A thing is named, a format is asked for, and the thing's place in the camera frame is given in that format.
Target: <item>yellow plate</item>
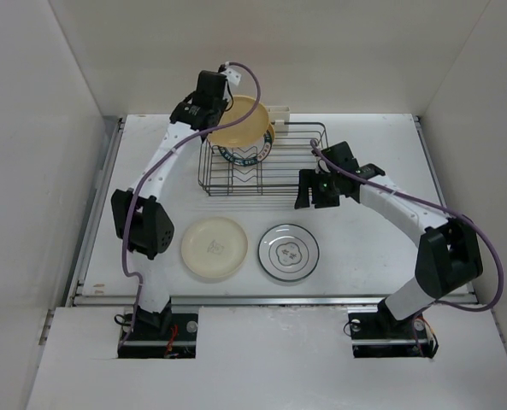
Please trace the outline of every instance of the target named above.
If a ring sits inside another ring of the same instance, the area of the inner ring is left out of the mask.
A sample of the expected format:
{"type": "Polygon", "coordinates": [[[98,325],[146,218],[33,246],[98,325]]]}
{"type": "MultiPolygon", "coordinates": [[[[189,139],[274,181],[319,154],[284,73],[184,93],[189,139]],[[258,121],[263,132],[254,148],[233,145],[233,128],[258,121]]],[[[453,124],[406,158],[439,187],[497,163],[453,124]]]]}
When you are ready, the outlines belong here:
{"type": "MultiPolygon", "coordinates": [[[[234,96],[233,107],[223,114],[219,124],[228,124],[243,117],[253,107],[254,103],[255,98],[234,96]]],[[[247,117],[245,121],[224,130],[212,132],[209,135],[209,141],[214,145],[227,148],[247,147],[262,138],[269,124],[268,111],[264,105],[259,103],[253,114],[247,117]]]]}

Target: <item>rack wire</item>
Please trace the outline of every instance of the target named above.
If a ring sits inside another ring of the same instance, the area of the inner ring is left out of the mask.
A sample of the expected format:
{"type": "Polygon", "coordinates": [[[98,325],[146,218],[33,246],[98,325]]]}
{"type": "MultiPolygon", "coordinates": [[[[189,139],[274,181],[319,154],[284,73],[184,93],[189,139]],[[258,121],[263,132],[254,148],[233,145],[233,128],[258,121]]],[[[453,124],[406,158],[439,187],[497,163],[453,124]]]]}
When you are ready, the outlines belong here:
{"type": "MultiPolygon", "coordinates": [[[[310,140],[322,148],[327,145],[327,130],[321,122],[286,122],[275,126],[275,139],[264,161],[241,167],[225,160],[219,147],[206,140],[200,149],[198,183],[209,196],[297,195],[298,171],[314,169],[310,140]]],[[[244,159],[257,155],[258,148],[232,149],[244,159]]]]}

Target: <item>white wall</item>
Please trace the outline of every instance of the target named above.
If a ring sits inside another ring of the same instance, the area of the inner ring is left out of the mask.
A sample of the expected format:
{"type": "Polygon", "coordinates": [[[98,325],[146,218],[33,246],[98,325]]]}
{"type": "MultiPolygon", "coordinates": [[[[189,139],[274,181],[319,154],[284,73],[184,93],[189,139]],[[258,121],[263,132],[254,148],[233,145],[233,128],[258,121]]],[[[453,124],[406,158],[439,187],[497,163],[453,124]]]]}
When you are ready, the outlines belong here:
{"type": "Polygon", "coordinates": [[[103,134],[47,0],[0,0],[0,409],[27,398],[103,134]]]}
{"type": "Polygon", "coordinates": [[[487,1],[50,0],[104,114],[169,113],[227,60],[293,112],[419,114],[487,1]]]}
{"type": "MultiPolygon", "coordinates": [[[[478,222],[502,256],[496,314],[507,348],[507,0],[488,5],[422,124],[448,202],[478,222]]],[[[484,261],[476,289],[488,301],[495,269],[484,261]]]]}

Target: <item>wire dish rack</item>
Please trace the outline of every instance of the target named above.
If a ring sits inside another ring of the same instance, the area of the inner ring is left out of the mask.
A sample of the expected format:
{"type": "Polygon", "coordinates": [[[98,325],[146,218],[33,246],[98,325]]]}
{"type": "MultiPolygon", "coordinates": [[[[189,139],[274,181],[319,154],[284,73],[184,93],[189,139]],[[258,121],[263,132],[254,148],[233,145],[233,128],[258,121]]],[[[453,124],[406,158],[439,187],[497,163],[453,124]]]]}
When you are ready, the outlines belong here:
{"type": "MultiPolygon", "coordinates": [[[[286,122],[274,127],[275,139],[264,161],[241,167],[227,161],[219,147],[206,140],[200,149],[198,183],[209,196],[297,195],[298,172],[316,167],[310,140],[322,148],[327,145],[327,130],[321,122],[286,122]]],[[[258,150],[232,149],[235,157],[256,157],[258,150]]]]}

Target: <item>white plate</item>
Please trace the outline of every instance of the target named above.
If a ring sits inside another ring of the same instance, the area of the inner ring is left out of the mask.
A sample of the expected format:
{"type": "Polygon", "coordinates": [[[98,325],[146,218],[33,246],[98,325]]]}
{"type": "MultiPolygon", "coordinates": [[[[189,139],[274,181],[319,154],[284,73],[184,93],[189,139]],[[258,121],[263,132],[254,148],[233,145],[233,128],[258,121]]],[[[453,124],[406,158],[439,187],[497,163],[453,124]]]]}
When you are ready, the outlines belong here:
{"type": "Polygon", "coordinates": [[[278,225],[259,243],[259,261],[273,278],[296,282],[309,276],[320,259],[320,248],[310,232],[298,225],[278,225]]]}
{"type": "Polygon", "coordinates": [[[247,236],[240,225],[223,217],[195,222],[186,230],[181,255],[188,268],[203,278],[225,278],[247,255],[247,236]]]}

